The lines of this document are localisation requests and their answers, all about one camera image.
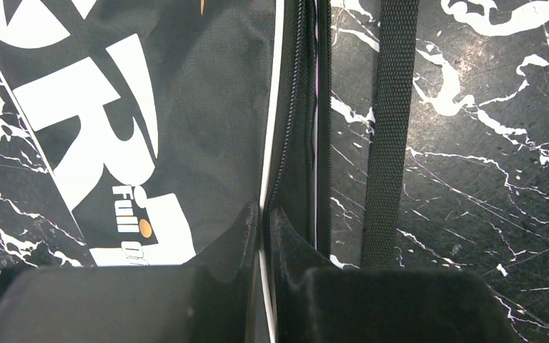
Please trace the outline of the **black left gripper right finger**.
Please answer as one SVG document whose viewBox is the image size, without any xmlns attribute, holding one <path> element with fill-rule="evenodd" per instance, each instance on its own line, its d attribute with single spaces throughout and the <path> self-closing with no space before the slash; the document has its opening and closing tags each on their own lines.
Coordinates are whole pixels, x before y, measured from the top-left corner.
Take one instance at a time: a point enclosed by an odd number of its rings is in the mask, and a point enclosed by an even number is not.
<svg viewBox="0 0 549 343">
<path fill-rule="evenodd" d="M 280 342 L 514 342 L 478 276 L 441 269 L 340 269 L 281 209 L 269 219 Z"/>
</svg>

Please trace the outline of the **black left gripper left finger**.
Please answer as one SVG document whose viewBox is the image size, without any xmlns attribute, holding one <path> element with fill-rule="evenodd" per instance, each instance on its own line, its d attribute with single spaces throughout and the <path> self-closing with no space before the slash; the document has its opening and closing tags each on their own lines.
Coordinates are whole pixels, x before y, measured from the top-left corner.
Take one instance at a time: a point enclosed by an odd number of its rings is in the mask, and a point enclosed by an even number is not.
<svg viewBox="0 0 549 343">
<path fill-rule="evenodd" d="M 251 342 L 259 208 L 176 266 L 6 273 L 0 342 Z"/>
</svg>

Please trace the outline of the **black racket bag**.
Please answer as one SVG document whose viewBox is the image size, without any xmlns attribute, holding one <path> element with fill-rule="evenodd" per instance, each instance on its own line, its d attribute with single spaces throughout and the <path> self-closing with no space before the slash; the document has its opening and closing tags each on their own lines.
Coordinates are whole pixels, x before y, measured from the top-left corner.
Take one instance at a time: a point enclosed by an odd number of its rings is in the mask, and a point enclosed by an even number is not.
<svg viewBox="0 0 549 343">
<path fill-rule="evenodd" d="M 251 342 L 280 342 L 271 213 L 331 261 L 330 9 L 0 1 L 0 296 L 11 271 L 181 265 L 253 202 Z"/>
</svg>

